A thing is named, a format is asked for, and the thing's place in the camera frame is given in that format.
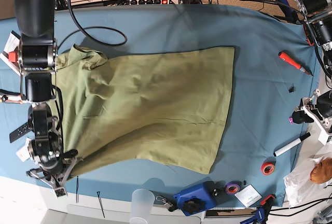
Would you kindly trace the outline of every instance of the blue tablecloth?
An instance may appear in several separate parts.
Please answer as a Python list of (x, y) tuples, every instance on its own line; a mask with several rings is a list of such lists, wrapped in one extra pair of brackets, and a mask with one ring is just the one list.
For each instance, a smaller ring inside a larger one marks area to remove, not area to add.
[[(235, 46), (234, 80), (227, 126), (215, 164), (209, 175), (147, 160), (111, 164), (79, 178), (79, 193), (104, 198), (131, 200), (137, 188), (172, 196), (205, 180), (223, 185), (246, 180), (263, 196), (276, 194), (281, 206), (285, 191), (283, 177), (293, 168), (300, 146), (277, 157), (275, 172), (264, 176), (260, 167), (273, 152), (305, 132), (303, 125), (291, 125), (288, 117), (304, 96), (318, 86), (319, 64), (308, 46), (303, 27), (281, 23), (259, 12), (223, 5), (137, 5), (78, 10), (83, 27), (110, 26), (123, 31), (128, 42), (120, 47), (100, 46), (83, 34), (70, 37), (59, 53), (76, 43), (103, 51), (110, 58), (123, 54), (181, 52), (215, 46)], [(55, 35), (62, 41), (76, 30), (67, 11), (57, 12)], [(18, 32), (15, 19), (0, 21), (0, 48), (10, 31)], [(103, 41), (118, 42), (121, 36), (106, 30), (89, 30)], [(283, 62), (278, 53), (288, 51), (314, 74), (308, 76)], [(295, 86), (295, 92), (288, 89)], [(19, 91), (19, 78), (0, 62), (0, 88)], [(26, 177), (34, 165), (22, 163), (15, 152), (24, 140), (9, 143), (9, 133), (27, 121), (26, 105), (0, 104), (0, 175), (44, 186)], [(67, 183), (75, 192), (76, 180)], [(222, 194), (220, 206), (243, 206), (234, 196)]]

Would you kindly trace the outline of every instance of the black remote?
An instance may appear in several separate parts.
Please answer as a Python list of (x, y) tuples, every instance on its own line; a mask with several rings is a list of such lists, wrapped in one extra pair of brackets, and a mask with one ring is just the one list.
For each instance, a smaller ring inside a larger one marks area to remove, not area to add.
[(10, 143), (18, 140), (20, 137), (24, 136), (26, 133), (30, 132), (31, 129), (29, 128), (28, 124), (25, 123), (18, 127), (15, 131), (9, 134)]

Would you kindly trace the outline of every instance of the plastic cup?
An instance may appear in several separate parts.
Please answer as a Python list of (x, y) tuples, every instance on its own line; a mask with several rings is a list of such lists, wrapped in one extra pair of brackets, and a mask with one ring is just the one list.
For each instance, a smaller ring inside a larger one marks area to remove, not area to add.
[(146, 189), (138, 189), (131, 196), (130, 224), (148, 224), (155, 195)]

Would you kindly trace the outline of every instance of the white marker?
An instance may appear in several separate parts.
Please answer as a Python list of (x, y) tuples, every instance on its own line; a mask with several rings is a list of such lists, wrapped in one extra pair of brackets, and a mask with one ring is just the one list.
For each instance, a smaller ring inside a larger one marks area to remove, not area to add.
[(310, 132), (306, 133), (305, 135), (297, 138), (296, 140), (294, 140), (293, 142), (289, 143), (288, 145), (280, 148), (279, 150), (276, 150), (273, 155), (275, 157), (280, 156), (281, 154), (285, 153), (286, 151), (292, 149), (294, 146), (297, 146), (298, 144), (300, 144), (303, 140), (305, 140), (307, 137), (310, 137)]

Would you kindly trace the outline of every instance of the green cloth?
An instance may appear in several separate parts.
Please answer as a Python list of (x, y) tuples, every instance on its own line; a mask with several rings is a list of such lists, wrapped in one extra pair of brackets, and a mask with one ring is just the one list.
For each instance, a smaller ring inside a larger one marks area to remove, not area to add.
[(233, 47), (107, 59), (73, 46), (60, 55), (64, 149), (84, 158), (72, 176), (135, 158), (208, 174), (226, 124), (233, 59)]

